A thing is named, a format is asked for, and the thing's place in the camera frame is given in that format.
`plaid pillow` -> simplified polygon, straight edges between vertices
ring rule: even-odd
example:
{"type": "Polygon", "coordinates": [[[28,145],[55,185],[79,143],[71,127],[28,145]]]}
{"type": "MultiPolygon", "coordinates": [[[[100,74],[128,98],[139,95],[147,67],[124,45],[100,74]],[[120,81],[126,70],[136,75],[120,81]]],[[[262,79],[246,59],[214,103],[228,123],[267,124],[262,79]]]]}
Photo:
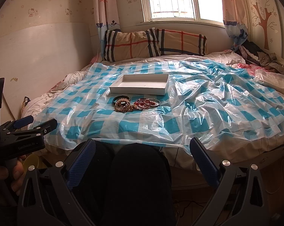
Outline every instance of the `plaid pillow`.
{"type": "Polygon", "coordinates": [[[161,55],[187,54],[203,56],[208,54],[207,38],[204,35],[164,29],[155,29],[155,33],[161,55]]]}
{"type": "Polygon", "coordinates": [[[161,56],[154,32],[154,28],[131,33],[106,31],[104,60],[116,62],[132,58],[161,56]]]}

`tree trunk decal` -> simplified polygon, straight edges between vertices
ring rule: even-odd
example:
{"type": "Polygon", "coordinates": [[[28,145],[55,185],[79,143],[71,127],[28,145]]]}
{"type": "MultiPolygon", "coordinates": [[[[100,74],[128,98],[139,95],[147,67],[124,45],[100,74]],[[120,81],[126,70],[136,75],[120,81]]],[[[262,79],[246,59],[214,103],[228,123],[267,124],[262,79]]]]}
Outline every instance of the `tree trunk decal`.
{"type": "Polygon", "coordinates": [[[256,0],[256,3],[254,4],[252,0],[250,0],[252,7],[251,7],[251,12],[254,14],[254,16],[252,17],[252,19],[255,19],[255,23],[252,23],[253,27],[256,26],[261,26],[263,28],[263,32],[264,32],[264,48],[266,50],[269,50],[269,42],[268,42],[268,28],[271,28],[272,30],[275,30],[273,28],[275,24],[275,22],[271,22],[268,24],[268,20],[270,18],[270,16],[274,13],[274,15],[276,16],[277,14],[274,12],[275,8],[273,7],[273,10],[271,12],[268,12],[268,6],[270,6],[269,1],[270,0],[266,0],[266,3],[264,5],[264,8],[262,8],[261,6],[259,6],[259,2],[261,0],[256,0]]]}

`yellow bucket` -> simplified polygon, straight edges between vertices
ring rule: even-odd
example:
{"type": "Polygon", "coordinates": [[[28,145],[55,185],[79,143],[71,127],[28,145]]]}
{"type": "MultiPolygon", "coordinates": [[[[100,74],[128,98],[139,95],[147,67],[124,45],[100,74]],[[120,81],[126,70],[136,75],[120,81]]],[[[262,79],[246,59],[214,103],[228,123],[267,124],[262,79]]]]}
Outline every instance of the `yellow bucket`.
{"type": "Polygon", "coordinates": [[[35,166],[35,168],[37,169],[47,168],[47,166],[43,163],[43,158],[35,154],[31,154],[25,159],[23,163],[25,174],[28,171],[29,166],[31,165],[35,166]]]}

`curtain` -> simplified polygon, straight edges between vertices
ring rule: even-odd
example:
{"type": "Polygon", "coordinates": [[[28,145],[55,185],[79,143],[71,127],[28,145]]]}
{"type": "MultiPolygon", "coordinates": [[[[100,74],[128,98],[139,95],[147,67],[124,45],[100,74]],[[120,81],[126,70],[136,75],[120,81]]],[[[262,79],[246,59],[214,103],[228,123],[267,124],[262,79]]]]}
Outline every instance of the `curtain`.
{"type": "Polygon", "coordinates": [[[94,16],[100,39],[100,53],[103,58],[105,32],[120,31],[116,0],[94,0],[94,16]]]}
{"type": "Polygon", "coordinates": [[[234,40],[234,49],[248,37],[248,9],[246,0],[222,0],[224,27],[234,40]]]}

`pile of clothes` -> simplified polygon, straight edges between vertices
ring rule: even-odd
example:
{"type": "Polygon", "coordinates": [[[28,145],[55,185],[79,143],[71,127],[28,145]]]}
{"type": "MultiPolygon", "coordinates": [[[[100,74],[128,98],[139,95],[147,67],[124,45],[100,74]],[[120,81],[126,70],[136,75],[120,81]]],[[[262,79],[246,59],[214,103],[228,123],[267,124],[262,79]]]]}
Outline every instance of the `pile of clothes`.
{"type": "Polygon", "coordinates": [[[239,46],[236,53],[241,55],[247,64],[260,66],[269,72],[284,75],[284,65],[277,61],[276,54],[264,52],[254,42],[246,40],[239,46]]]}

